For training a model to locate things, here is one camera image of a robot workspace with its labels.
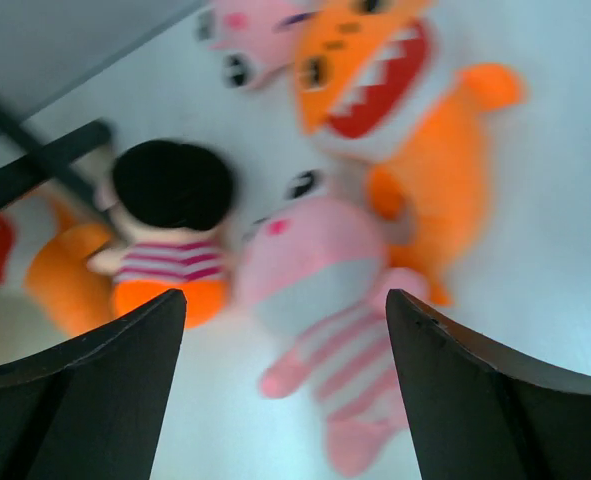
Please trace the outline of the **boy doll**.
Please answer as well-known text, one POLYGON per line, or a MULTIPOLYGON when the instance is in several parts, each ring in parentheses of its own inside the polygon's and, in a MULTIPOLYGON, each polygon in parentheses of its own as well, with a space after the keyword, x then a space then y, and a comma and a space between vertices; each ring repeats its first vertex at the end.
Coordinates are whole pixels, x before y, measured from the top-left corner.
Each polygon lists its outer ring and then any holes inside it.
POLYGON ((170 289, 184 294, 184 326, 203 325, 225 307, 228 259, 218 239, 236 199, 225 158, 200 144, 170 139, 122 153, 96 190, 122 242, 88 260, 113 281, 112 306, 125 315, 170 289))

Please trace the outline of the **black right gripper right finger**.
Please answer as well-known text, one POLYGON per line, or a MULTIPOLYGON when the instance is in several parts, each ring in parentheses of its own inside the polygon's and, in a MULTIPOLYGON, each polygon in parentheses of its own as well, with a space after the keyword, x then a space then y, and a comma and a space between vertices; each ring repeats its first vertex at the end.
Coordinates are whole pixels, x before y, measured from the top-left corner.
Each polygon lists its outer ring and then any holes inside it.
POLYGON ((471 330, 403 290, 392 349, 424 479, 591 480, 591 376, 471 330))

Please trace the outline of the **orange shark plush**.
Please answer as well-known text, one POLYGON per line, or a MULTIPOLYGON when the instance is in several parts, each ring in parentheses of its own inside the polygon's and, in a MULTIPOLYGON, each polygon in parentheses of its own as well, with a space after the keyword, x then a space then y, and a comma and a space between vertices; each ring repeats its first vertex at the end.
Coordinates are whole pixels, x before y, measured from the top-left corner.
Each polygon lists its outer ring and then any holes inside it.
POLYGON ((112 281, 87 259, 110 239, 64 201, 31 193, 0 211, 0 288, 27 295, 72 337, 109 323, 112 281))
POLYGON ((441 1, 324 1, 293 62, 304 132, 367 165, 367 197, 383 218, 411 213, 410 238, 390 260, 422 274, 439 306, 451 301, 448 269, 489 211, 484 117, 526 96, 514 69, 462 64, 462 43, 441 1))

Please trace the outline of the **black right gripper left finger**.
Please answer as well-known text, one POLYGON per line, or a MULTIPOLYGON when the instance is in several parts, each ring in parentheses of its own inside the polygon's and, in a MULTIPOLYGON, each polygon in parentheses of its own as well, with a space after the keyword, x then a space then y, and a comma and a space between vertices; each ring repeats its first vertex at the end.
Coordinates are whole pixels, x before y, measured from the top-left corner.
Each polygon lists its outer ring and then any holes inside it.
POLYGON ((183 337, 169 290, 0 365, 0 479, 147 479, 183 337))

